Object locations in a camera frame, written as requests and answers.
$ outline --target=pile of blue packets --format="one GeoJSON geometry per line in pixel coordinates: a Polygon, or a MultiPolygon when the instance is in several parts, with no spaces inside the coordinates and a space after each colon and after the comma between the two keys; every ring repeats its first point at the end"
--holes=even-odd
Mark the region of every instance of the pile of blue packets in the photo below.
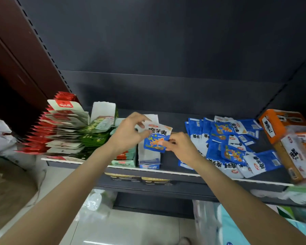
{"type": "MultiPolygon", "coordinates": [[[[254,119],[189,118],[185,127],[199,153],[230,178],[249,178],[282,167],[275,151],[255,153],[248,147],[263,129],[254,119]]],[[[178,165],[192,169],[181,161],[178,165]]]]}

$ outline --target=orange cardboard box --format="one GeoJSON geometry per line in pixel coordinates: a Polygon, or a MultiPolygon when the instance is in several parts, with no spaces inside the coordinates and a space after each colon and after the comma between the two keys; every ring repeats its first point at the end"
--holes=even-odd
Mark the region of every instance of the orange cardboard box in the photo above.
{"type": "Polygon", "coordinates": [[[258,120],[268,135],[271,144],[274,144],[286,134],[286,126],[306,126],[306,119],[301,113],[276,109],[266,110],[258,120]]]}

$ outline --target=person's right hand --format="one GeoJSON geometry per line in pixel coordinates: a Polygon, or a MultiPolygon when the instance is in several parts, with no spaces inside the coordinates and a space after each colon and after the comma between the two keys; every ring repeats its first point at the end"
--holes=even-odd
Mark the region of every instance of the person's right hand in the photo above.
{"type": "Polygon", "coordinates": [[[161,141],[159,144],[166,147],[167,151],[175,153],[180,161],[186,163],[190,167],[192,167],[197,160],[202,159],[202,156],[187,133],[172,133],[169,141],[161,141]]]}

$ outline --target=brown sack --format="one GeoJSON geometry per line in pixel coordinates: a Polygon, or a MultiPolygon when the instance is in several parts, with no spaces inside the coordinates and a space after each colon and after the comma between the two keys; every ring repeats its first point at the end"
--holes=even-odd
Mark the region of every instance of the brown sack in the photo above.
{"type": "Polygon", "coordinates": [[[35,181],[22,168],[0,158],[0,229],[36,194],[35,181]]]}

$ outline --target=foot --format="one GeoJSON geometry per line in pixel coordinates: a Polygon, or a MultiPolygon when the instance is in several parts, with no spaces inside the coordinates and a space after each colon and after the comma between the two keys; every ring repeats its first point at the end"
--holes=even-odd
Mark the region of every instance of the foot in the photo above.
{"type": "Polygon", "coordinates": [[[192,245],[191,240],[187,237],[182,237],[177,245],[192,245]]]}

